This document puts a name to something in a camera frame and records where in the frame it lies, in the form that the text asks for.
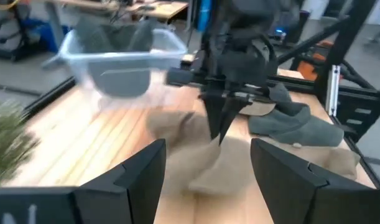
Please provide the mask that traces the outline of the beige sock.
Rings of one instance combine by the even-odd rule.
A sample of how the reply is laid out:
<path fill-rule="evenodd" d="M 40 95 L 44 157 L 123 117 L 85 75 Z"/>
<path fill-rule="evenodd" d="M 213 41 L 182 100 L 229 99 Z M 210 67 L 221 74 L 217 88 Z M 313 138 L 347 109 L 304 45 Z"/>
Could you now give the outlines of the beige sock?
<path fill-rule="evenodd" d="M 253 180 L 250 144 L 229 136 L 212 138 L 206 116 L 158 111 L 148 116 L 146 126 L 153 137 L 166 141 L 164 195 L 232 195 Z"/>

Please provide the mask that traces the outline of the green potted plant black pot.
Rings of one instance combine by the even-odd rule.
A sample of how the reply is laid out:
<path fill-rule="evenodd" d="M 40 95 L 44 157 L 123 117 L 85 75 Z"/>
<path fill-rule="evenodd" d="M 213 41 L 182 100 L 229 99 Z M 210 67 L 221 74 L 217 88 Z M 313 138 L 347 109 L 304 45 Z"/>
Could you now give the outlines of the green potted plant black pot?
<path fill-rule="evenodd" d="M 15 101 L 0 100 L 0 185 L 12 180 L 32 157 L 40 139 L 25 129 L 26 114 Z"/>

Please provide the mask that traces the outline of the beige fabric hat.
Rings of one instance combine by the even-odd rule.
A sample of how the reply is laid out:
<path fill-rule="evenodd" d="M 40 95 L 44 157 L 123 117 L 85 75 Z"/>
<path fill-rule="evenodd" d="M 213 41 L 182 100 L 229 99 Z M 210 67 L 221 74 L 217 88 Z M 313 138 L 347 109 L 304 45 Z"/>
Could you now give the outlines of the beige fabric hat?
<path fill-rule="evenodd" d="M 360 156 L 342 148 L 329 148 L 325 168 L 347 179 L 356 180 L 358 173 L 356 167 Z"/>

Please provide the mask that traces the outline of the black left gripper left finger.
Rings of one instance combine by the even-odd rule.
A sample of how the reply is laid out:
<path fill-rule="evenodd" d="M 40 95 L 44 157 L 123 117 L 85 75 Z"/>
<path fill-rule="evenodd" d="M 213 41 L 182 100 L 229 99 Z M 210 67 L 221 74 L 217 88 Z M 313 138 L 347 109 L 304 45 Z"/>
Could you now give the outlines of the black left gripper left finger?
<path fill-rule="evenodd" d="M 158 139 L 80 186 L 75 224 L 153 224 L 165 161 L 165 140 Z"/>

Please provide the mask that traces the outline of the beige cloths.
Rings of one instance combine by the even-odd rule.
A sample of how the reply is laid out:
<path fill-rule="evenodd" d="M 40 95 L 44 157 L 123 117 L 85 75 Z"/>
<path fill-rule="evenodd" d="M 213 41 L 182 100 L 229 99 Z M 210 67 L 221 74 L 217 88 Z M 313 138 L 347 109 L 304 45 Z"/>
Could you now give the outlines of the beige cloths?
<path fill-rule="evenodd" d="M 239 113 L 246 116 L 264 116 L 269 114 L 275 106 L 275 103 L 261 103 L 255 101 L 253 104 L 245 106 Z"/>

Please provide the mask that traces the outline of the wooden desk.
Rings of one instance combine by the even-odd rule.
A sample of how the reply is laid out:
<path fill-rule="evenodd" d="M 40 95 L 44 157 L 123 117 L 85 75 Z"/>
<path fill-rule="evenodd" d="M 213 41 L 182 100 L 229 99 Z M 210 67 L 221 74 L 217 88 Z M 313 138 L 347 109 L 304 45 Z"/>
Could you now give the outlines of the wooden desk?
<path fill-rule="evenodd" d="M 154 1 L 135 3 L 126 8 L 127 12 L 136 15 L 169 20 L 188 7 L 189 3 L 179 1 Z"/>

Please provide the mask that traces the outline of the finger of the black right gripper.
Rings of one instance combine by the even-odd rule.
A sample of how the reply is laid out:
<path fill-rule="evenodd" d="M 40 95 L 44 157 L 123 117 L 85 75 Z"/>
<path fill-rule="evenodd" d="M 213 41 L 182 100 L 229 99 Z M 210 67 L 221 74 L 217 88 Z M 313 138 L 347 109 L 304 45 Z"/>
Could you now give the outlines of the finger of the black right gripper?
<path fill-rule="evenodd" d="M 223 140 L 229 128 L 228 113 L 224 110 L 226 99 L 211 93 L 202 93 L 201 99 L 206 109 L 211 138 Z"/>
<path fill-rule="evenodd" d="M 222 143 L 226 133 L 231 126 L 231 123 L 237 116 L 237 114 L 250 102 L 245 98 L 227 98 L 225 99 L 225 103 L 223 105 L 223 109 L 221 112 L 220 118 L 220 144 Z"/>

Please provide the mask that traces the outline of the orange machine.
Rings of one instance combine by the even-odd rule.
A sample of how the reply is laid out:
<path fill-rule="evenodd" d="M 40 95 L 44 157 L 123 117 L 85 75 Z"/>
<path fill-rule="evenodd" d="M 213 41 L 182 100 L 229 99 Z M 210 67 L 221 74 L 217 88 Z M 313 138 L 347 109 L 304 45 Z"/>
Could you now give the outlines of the orange machine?
<path fill-rule="evenodd" d="M 331 46 L 331 42 L 321 41 L 310 47 L 306 52 L 300 55 L 300 63 L 297 71 L 302 74 L 304 79 L 315 81 L 317 78 L 317 70 L 325 62 L 327 53 Z"/>

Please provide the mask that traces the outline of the blue fabric object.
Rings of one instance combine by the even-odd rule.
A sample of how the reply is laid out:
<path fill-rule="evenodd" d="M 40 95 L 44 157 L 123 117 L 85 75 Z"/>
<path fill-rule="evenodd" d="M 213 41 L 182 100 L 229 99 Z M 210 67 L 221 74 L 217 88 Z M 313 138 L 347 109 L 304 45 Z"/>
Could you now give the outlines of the blue fabric object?
<path fill-rule="evenodd" d="M 52 28 L 48 22 L 38 19 L 25 19 L 23 24 L 30 30 L 31 34 L 35 34 L 40 37 L 49 52 L 58 52 L 58 47 L 55 43 Z"/>

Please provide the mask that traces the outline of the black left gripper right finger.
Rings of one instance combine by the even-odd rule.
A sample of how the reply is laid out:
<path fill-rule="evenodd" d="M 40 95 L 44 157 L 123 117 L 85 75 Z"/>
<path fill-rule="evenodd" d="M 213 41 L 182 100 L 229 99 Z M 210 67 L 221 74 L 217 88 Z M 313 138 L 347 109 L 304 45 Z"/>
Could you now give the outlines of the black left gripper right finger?
<path fill-rule="evenodd" d="M 372 189 L 263 141 L 251 141 L 254 176 L 274 224 L 380 224 Z"/>

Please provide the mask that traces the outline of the silver aluminium bracket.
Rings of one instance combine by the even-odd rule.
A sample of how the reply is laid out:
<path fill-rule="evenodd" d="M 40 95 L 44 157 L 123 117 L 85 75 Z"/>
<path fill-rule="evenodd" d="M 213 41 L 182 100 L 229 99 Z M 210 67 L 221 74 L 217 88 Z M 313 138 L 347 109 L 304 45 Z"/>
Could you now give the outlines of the silver aluminium bracket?
<path fill-rule="evenodd" d="M 327 97 L 325 100 L 325 110 L 329 116 L 336 116 L 338 106 L 338 93 L 340 84 L 340 66 L 332 65 L 328 76 Z"/>

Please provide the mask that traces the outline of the grey metal pole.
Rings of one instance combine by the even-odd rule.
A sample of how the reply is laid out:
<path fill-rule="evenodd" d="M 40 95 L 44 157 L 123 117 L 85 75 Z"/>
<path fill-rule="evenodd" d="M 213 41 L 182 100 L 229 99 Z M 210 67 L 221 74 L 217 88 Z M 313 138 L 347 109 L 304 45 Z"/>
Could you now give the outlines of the grey metal pole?
<path fill-rule="evenodd" d="M 55 0 L 45 0 L 44 7 L 47 14 L 49 15 L 49 24 L 52 30 L 56 48 L 59 49 L 65 38 L 65 34 L 62 29 Z"/>

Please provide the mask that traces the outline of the clear plastic bin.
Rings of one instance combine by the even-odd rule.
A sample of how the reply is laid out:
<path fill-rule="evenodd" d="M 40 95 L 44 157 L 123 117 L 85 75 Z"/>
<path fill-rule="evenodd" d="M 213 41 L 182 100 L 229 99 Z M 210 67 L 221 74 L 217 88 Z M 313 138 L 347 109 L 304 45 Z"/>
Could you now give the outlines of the clear plastic bin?
<path fill-rule="evenodd" d="M 67 72 L 83 88 L 97 91 L 103 98 L 127 100 L 139 98 L 152 86 L 152 79 L 163 85 L 171 68 L 180 68 L 187 46 L 174 32 L 154 29 L 149 52 L 113 52 L 88 54 L 79 44 L 76 30 L 68 32 L 53 65 L 66 66 Z"/>

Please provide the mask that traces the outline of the blue upright object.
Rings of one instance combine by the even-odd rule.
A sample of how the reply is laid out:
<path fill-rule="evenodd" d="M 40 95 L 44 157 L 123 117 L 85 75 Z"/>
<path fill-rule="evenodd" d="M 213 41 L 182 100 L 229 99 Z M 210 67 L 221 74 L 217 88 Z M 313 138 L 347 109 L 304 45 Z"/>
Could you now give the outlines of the blue upright object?
<path fill-rule="evenodd" d="M 212 0 L 201 0 L 198 12 L 198 31 L 204 32 L 208 25 Z"/>

